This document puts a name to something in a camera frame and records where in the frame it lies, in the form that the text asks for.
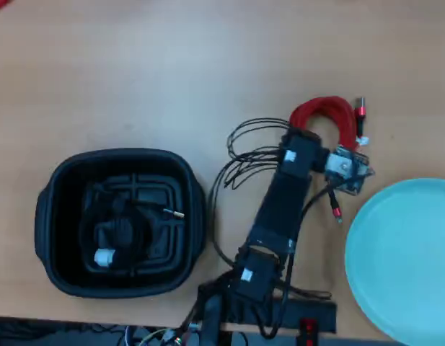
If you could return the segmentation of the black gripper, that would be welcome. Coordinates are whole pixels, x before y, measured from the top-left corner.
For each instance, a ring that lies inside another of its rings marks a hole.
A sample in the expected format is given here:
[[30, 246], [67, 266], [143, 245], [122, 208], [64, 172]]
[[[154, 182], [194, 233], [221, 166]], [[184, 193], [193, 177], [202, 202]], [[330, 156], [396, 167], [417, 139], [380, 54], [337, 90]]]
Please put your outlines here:
[[308, 130], [289, 128], [281, 139], [278, 171], [305, 179], [310, 172], [324, 173], [330, 150], [321, 138]]

